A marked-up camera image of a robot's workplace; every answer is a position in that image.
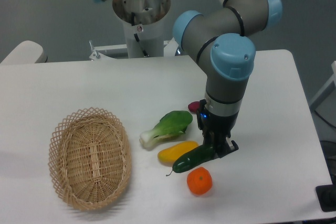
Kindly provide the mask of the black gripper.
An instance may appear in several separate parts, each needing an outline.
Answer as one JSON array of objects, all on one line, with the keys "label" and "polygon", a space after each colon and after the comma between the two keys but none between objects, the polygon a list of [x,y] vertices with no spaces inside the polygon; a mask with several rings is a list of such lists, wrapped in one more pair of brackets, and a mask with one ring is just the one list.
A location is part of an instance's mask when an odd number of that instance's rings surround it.
[{"label": "black gripper", "polygon": [[235,104],[220,104],[211,99],[200,100],[197,125],[202,131],[205,156],[223,158],[239,150],[237,143],[230,138],[237,117],[238,107]]}]

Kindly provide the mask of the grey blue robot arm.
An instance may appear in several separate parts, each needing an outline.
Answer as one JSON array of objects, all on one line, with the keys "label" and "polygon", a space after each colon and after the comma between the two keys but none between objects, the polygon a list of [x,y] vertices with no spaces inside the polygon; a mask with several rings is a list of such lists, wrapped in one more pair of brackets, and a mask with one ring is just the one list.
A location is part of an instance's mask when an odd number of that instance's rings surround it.
[{"label": "grey blue robot arm", "polygon": [[[207,75],[205,98],[196,113],[204,140],[183,156],[189,162],[209,161],[238,149],[230,132],[254,67],[256,49],[249,36],[282,16],[281,0],[219,1],[220,10],[208,16],[184,12],[173,26],[175,41]],[[163,55],[162,26],[170,6],[170,0],[112,0],[130,58]]]}]

